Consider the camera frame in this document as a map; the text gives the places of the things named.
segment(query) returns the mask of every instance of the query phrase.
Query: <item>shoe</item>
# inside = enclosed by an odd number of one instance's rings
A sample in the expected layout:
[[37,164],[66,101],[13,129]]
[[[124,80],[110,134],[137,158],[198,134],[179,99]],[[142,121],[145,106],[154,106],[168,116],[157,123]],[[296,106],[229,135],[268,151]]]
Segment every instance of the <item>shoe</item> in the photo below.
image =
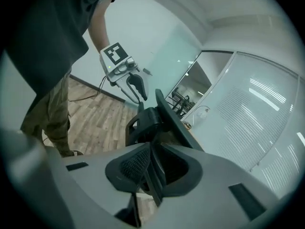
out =
[[78,150],[60,151],[59,153],[61,154],[62,158],[84,155],[82,152]]

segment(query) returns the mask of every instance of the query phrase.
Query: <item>person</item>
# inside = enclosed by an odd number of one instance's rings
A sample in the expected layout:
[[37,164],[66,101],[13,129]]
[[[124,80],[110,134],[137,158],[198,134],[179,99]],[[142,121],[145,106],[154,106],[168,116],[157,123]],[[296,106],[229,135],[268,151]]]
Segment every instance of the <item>person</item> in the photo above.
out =
[[87,29],[98,52],[109,45],[104,15],[114,1],[35,0],[24,11],[6,46],[37,95],[21,130],[42,143],[44,130],[62,157],[75,155],[68,144],[71,66],[88,50],[82,37]]

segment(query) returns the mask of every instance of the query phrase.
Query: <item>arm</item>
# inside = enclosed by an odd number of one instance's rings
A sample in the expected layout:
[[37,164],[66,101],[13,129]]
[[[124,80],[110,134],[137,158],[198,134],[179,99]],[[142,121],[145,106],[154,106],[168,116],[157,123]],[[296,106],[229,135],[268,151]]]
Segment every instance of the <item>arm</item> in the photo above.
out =
[[96,6],[88,27],[89,35],[98,52],[109,45],[105,23],[105,12],[110,3],[111,0],[103,0]]

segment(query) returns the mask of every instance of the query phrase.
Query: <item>khaki pants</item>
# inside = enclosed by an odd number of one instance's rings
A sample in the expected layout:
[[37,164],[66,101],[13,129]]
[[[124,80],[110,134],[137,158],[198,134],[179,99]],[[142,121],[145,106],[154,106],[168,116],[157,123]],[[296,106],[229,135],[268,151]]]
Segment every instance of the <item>khaki pants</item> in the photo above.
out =
[[42,130],[60,153],[68,152],[69,71],[25,116],[21,130],[42,141]]

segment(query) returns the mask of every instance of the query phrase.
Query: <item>white wall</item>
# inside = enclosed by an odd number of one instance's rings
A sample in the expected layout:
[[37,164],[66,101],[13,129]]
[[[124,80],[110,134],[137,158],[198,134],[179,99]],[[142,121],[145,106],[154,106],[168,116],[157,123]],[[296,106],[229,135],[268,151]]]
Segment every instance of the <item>white wall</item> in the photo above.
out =
[[184,23],[200,43],[204,43],[212,26],[204,9],[195,0],[155,0]]
[[197,62],[203,69],[211,84],[214,84],[231,56],[231,53],[202,52],[199,55]]
[[[140,68],[147,68],[177,25],[190,31],[181,21],[154,0],[116,0],[106,11],[106,27],[110,43],[119,42],[132,55]],[[84,38],[88,52],[72,67],[72,75],[99,86],[105,75],[88,31]],[[118,87],[105,82],[103,90],[120,98],[128,98]]]
[[19,130],[35,92],[15,68],[6,51],[0,60],[0,126]]

